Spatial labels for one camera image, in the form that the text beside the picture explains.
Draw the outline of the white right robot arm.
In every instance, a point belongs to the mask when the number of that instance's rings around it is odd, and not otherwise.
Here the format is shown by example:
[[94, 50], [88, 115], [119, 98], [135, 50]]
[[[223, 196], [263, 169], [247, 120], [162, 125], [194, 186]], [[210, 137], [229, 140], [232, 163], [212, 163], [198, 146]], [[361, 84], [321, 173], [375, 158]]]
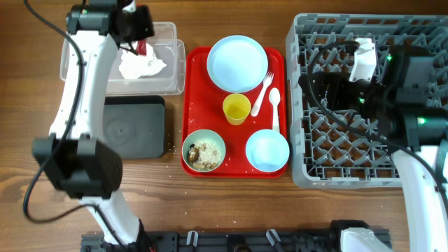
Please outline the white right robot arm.
[[[446, 251], [447, 111], [426, 105], [426, 79], [351, 82], [342, 73], [320, 72], [303, 75], [298, 83], [313, 105], [327, 99], [322, 112], [337, 125], [388, 146], [402, 181], [411, 250]], [[331, 113], [345, 109], [376, 119], [379, 133], [349, 126]]]

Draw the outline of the green bowl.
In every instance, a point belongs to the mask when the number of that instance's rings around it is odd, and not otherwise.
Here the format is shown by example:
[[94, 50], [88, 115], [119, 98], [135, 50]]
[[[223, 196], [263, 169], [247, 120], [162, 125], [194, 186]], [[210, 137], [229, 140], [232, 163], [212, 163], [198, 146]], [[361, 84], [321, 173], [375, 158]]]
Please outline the green bowl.
[[218, 133], [210, 129], [199, 129], [183, 140], [181, 154], [187, 172], [203, 175], [223, 164], [226, 146]]

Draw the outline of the white napkin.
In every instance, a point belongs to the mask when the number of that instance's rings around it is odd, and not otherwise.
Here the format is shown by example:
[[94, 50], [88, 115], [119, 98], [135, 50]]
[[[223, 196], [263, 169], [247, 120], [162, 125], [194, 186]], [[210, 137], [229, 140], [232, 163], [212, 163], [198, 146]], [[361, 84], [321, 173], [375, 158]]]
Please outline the white napkin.
[[[136, 49], [137, 43], [132, 43], [134, 49]], [[146, 42], [146, 56], [138, 55], [138, 53], [135, 55], [133, 52], [124, 50], [118, 69], [124, 79], [138, 79], [144, 76], [154, 76], [166, 66], [155, 54], [153, 46]]]

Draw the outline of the yellow plastic cup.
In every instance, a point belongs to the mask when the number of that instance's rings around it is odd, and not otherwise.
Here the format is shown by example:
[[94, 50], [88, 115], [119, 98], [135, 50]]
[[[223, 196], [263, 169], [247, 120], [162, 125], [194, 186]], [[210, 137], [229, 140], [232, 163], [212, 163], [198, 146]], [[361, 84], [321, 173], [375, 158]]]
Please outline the yellow plastic cup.
[[240, 125], [251, 112], [251, 102], [243, 94], [229, 94], [223, 101], [223, 112], [231, 125]]

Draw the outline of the white plastic spoon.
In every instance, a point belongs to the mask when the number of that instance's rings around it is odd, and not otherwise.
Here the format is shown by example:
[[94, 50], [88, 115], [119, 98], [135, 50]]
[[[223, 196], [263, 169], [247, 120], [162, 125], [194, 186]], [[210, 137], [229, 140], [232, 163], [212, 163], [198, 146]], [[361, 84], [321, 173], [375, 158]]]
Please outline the white plastic spoon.
[[278, 110], [280, 101], [281, 101], [280, 92], [276, 87], [273, 87], [269, 93], [269, 102], [272, 105], [272, 129], [275, 132], [280, 132], [279, 110]]

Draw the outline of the red snack wrapper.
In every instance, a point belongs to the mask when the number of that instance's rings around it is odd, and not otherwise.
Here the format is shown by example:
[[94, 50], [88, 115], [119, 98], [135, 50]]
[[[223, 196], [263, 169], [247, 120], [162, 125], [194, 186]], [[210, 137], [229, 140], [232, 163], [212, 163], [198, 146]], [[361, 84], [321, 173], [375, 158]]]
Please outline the red snack wrapper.
[[146, 56], [146, 41], [145, 40], [138, 41], [137, 46], [136, 46], [136, 51], [137, 51], [138, 55]]

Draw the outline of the rice and food scraps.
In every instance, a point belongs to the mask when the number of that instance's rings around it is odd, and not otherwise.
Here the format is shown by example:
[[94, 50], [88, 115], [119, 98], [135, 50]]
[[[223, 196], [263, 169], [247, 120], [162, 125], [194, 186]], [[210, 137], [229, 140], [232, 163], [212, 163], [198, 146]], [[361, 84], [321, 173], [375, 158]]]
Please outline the rice and food scraps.
[[190, 144], [187, 163], [197, 172], [210, 172], [221, 163], [222, 153], [211, 139], [200, 139]]

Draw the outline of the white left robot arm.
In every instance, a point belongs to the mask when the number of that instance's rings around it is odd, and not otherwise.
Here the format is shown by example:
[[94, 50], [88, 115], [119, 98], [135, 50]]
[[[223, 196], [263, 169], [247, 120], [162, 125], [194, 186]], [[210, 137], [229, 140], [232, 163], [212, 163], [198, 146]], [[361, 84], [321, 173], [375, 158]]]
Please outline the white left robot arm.
[[149, 251], [153, 242], [129, 208], [120, 184], [122, 158], [103, 140], [109, 74], [119, 49], [154, 35], [147, 6], [133, 1], [84, 1], [66, 16], [70, 63], [49, 135], [32, 153], [38, 175], [88, 209], [113, 251]]

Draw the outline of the light blue plate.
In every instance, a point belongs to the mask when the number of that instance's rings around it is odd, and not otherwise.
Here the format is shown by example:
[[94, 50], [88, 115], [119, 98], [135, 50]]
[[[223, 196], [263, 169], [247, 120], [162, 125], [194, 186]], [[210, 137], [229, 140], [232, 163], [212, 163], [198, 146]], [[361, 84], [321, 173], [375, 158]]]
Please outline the light blue plate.
[[259, 86], [267, 75], [267, 53], [251, 37], [227, 36], [212, 46], [206, 70], [218, 88], [230, 93], [248, 92]]

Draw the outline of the white plastic fork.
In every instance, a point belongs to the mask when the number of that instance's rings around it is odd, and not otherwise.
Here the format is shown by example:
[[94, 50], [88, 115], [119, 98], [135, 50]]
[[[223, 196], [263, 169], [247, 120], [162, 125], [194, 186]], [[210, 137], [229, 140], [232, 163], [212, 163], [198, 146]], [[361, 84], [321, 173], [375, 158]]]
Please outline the white plastic fork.
[[252, 117], [256, 117], [259, 114], [265, 93], [267, 91], [267, 88], [272, 84], [273, 78], [274, 78], [274, 73], [267, 72], [267, 75], [264, 77], [264, 79], [262, 81], [262, 89], [261, 89], [254, 105], [252, 106], [252, 109], [250, 112]]

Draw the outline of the light blue bowl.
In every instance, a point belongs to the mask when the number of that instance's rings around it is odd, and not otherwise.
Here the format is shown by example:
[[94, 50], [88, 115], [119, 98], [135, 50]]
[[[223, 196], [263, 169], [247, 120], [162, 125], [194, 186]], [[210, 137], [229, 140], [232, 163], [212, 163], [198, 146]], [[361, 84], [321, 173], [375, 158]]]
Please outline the light blue bowl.
[[272, 129], [262, 129], [248, 138], [245, 153], [255, 169], [270, 173], [279, 171], [287, 164], [290, 147], [282, 134]]

